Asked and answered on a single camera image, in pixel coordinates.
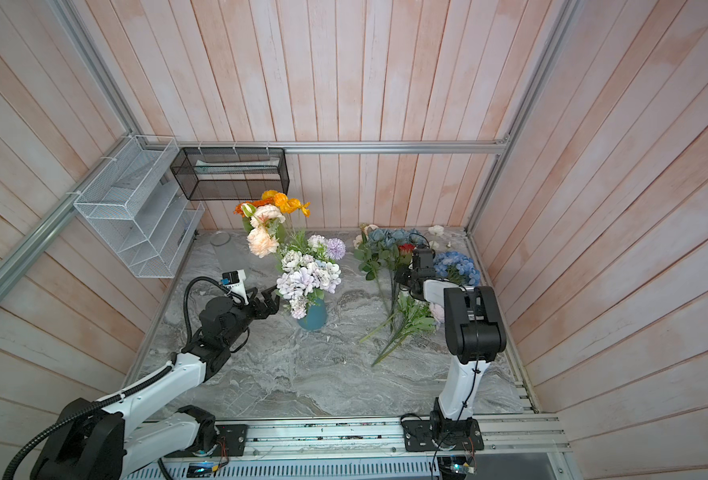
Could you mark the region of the lilac pompom flower spray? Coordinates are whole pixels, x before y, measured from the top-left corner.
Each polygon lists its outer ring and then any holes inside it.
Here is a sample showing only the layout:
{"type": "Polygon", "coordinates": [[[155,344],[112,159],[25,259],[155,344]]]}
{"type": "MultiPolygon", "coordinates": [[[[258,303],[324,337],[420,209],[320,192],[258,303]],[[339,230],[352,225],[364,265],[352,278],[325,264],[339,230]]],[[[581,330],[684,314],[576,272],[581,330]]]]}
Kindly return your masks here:
{"type": "Polygon", "coordinates": [[[276,286],[296,320],[305,319],[313,307],[322,306],[326,293],[336,292],[342,283],[339,261],[346,253],[342,239],[307,235],[305,231],[292,234],[281,246],[281,275],[276,286]]]}

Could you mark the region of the teal ceramic vase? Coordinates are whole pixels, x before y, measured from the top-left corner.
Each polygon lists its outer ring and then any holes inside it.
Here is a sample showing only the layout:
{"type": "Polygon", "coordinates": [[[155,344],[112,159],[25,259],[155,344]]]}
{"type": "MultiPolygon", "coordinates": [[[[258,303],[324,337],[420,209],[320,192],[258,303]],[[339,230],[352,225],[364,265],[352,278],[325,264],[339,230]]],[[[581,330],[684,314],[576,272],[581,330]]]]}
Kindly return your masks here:
{"type": "Polygon", "coordinates": [[[327,319],[326,303],[323,300],[314,300],[308,304],[306,315],[298,320],[298,324],[307,331],[317,331],[326,325],[327,319]]]}

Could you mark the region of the peach rose spray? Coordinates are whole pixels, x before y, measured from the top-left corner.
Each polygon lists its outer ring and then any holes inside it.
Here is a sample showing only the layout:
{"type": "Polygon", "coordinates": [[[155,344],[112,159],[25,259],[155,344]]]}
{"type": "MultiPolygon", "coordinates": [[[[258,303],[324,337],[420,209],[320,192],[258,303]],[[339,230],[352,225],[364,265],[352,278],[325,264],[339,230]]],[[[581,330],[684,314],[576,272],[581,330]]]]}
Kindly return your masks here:
{"type": "Polygon", "coordinates": [[[282,241],[278,240],[261,224],[260,214],[255,212],[252,217],[243,218],[243,220],[246,221],[247,241],[252,254],[259,258],[265,258],[278,252],[282,241]]]}

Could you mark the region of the yellow poppy spray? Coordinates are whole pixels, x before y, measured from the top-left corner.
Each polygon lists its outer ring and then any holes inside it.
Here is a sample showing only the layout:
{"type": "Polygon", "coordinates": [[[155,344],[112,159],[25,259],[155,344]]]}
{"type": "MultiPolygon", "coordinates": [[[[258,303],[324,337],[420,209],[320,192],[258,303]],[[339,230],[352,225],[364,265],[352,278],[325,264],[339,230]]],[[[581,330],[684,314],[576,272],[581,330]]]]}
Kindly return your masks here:
{"type": "Polygon", "coordinates": [[[280,241],[296,231],[301,215],[306,218],[311,215],[310,202],[303,203],[274,190],[266,191],[255,206],[256,214],[261,215],[261,224],[280,241]]]}

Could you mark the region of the orange gerbera stem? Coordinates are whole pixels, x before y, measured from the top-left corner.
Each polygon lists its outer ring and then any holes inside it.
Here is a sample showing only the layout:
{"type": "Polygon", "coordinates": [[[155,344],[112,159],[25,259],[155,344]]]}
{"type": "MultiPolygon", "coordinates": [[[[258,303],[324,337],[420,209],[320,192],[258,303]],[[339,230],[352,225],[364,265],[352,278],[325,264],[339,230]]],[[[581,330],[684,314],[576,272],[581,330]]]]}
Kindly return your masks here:
{"type": "Polygon", "coordinates": [[[240,215],[243,218],[252,217],[257,209],[266,204],[263,200],[257,201],[246,201],[238,204],[234,210],[234,213],[240,215]]]}

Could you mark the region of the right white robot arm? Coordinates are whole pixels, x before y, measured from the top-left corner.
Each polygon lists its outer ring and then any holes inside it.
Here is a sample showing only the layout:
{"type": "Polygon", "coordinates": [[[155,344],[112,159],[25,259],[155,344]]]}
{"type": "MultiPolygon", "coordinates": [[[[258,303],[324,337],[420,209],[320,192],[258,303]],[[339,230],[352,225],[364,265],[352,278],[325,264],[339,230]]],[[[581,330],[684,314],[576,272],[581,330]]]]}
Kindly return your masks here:
{"type": "Polygon", "coordinates": [[[473,416],[482,376],[506,350],[508,340],[494,289],[440,278],[434,258],[432,249],[415,248],[410,265],[397,269],[396,282],[414,299],[443,307],[445,339],[453,359],[436,400],[435,416],[441,421],[460,422],[473,416]]]}

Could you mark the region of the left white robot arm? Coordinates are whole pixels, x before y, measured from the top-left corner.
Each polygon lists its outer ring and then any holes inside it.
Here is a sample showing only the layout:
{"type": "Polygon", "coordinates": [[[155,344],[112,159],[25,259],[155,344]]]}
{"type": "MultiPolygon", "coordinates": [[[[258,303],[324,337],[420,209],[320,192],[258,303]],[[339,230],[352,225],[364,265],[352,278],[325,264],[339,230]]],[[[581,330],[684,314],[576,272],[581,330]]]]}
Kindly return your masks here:
{"type": "Polygon", "coordinates": [[[201,327],[184,348],[158,370],[131,386],[96,401],[77,399],[58,420],[29,441],[8,465],[17,465],[35,447],[33,479],[122,479],[164,456],[188,451],[207,456],[220,448],[210,412],[187,405],[157,422],[149,417],[179,395],[212,377],[249,337],[250,324],[276,314],[281,298],[275,288],[230,291],[208,301],[201,327]]]}

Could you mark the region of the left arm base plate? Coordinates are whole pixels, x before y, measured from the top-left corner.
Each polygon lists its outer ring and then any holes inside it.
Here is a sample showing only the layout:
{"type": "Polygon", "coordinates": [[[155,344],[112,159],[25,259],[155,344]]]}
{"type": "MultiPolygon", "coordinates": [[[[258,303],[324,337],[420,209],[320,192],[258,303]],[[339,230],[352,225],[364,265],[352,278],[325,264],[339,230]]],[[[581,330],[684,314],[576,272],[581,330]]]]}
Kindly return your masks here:
{"type": "Polygon", "coordinates": [[[213,444],[207,449],[189,447],[185,450],[170,453],[165,458],[196,457],[215,458],[225,461],[226,458],[241,457],[245,452],[248,429],[249,426],[247,424],[217,424],[217,436],[213,440],[213,444]]]}

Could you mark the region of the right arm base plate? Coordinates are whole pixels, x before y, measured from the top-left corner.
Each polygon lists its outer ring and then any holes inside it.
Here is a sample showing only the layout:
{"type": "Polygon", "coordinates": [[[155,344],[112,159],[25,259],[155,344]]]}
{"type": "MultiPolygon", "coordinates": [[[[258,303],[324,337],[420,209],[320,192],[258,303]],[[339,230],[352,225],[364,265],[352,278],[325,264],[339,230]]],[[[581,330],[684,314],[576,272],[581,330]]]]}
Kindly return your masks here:
{"type": "Polygon", "coordinates": [[[432,415],[424,419],[408,413],[400,418],[400,425],[408,452],[464,450],[474,453],[484,449],[481,428],[474,418],[455,421],[432,415]]]}

